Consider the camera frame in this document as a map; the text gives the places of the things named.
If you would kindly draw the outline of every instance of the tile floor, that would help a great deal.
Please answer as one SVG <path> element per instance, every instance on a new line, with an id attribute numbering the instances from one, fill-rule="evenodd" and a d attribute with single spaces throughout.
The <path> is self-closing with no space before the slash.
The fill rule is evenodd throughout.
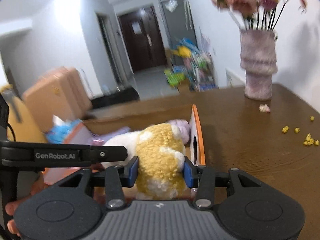
<path id="1" fill-rule="evenodd" d="M 175 88 L 167 83 L 163 67 L 140 71 L 129 80 L 129 84 L 139 93 L 140 100 L 178 95 Z"/>

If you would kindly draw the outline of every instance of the white logo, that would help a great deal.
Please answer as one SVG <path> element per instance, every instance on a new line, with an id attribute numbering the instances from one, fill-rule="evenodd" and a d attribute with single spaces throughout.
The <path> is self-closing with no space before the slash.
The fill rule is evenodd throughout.
<path id="1" fill-rule="evenodd" d="M 40 154 L 40 153 L 36 153 L 36 158 L 37 159 L 48 159 L 48 160 L 52 160 L 52 159 L 58 159 L 58 160 L 68 160 L 68 159 L 75 159 L 76 155 L 75 154 L 53 154 L 53 153 L 49 153 L 49 154 Z"/>
<path id="2" fill-rule="evenodd" d="M 157 204 L 156 204 L 156 207 L 157 207 L 157 208 L 162 208 L 163 206 L 164 206 L 163 203 L 157 203 Z"/>

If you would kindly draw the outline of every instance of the door handle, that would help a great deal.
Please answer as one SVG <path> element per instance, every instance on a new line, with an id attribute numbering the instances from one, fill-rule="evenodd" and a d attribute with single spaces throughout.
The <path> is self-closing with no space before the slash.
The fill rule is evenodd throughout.
<path id="1" fill-rule="evenodd" d="M 152 41 L 149 34 L 147 34 L 147 38 L 148 38 L 149 46 L 152 47 Z"/>

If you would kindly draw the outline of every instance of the yellow bag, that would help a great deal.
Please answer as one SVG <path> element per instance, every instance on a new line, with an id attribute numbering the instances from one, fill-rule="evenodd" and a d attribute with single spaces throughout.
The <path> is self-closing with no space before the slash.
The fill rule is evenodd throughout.
<path id="1" fill-rule="evenodd" d="M 36 125 L 26 105 L 16 96 L 11 85 L 0 88 L 0 93 L 9 106 L 9 120 L 17 142 L 47 143 L 47 139 Z M 7 138 L 13 140 L 13 134 L 8 128 Z"/>

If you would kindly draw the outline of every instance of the orange suitcase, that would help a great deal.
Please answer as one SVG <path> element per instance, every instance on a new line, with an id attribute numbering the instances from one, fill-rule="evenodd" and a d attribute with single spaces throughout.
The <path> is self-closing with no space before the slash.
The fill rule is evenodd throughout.
<path id="1" fill-rule="evenodd" d="M 53 127 L 52 117 L 73 121 L 92 108 L 75 68 L 61 67 L 48 72 L 24 92 L 23 100 L 42 132 Z"/>

